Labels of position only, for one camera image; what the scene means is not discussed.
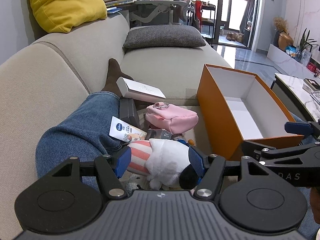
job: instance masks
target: orange box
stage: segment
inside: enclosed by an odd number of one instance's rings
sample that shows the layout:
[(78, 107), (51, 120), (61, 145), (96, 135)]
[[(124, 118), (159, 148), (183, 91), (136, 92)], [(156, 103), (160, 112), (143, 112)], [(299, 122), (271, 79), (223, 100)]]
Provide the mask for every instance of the orange box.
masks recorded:
[(243, 140), (281, 149), (303, 139), (284, 130), (295, 120), (256, 74), (206, 64), (197, 97), (212, 150), (227, 160), (240, 160)]

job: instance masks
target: tube of lotion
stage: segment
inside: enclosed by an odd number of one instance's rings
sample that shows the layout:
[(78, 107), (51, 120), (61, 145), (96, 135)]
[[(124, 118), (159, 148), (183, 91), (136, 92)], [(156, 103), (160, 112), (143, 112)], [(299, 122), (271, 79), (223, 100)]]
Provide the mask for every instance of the tube of lotion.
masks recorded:
[(132, 141), (144, 140), (147, 133), (113, 116), (109, 135), (130, 143)]

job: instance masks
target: foot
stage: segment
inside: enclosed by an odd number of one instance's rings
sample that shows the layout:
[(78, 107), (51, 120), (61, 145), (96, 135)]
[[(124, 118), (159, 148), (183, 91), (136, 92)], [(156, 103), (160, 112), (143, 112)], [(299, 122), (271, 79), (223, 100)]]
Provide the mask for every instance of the foot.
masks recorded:
[(109, 91), (121, 97), (122, 94), (118, 88), (118, 85), (116, 84), (119, 77), (133, 80), (132, 77), (122, 73), (118, 62), (114, 58), (111, 58), (109, 59), (109, 68), (108, 68), (106, 85), (101, 91)]

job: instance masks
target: screw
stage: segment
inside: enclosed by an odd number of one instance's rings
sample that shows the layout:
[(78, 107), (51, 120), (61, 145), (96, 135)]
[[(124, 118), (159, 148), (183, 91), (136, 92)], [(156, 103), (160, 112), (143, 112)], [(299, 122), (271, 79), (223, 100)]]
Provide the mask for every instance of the screw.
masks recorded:
[(124, 194), (124, 190), (120, 188), (113, 188), (109, 190), (109, 195), (113, 197), (121, 197)]
[(207, 188), (201, 188), (201, 189), (198, 189), (197, 190), (197, 194), (200, 196), (200, 197), (209, 197), (212, 195), (212, 191), (207, 189)]

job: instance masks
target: potted plant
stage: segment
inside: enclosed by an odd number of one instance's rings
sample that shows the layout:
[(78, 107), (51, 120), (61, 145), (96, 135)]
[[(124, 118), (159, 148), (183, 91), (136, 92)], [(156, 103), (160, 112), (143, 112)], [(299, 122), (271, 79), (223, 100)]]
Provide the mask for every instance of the potted plant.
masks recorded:
[(275, 38), (273, 40), (273, 45), (277, 48), (279, 47), (278, 40), (279, 40), (279, 34), (282, 32), (287, 33), (287, 21), (283, 19), (282, 17), (274, 17), (273, 23), (277, 29)]
[(307, 28), (304, 30), (303, 35), (300, 40), (300, 43), (299, 43), (299, 46), (297, 47), (297, 50), (296, 50), (296, 58), (295, 59), (298, 62), (300, 62), (300, 60), (301, 60), (303, 51), (307, 50), (309, 48), (309, 52), (311, 52), (312, 47), (315, 45), (314, 43), (317, 42), (314, 39), (309, 39), (310, 30), (308, 31), (307, 36), (306, 36), (306, 31), (307, 31)]

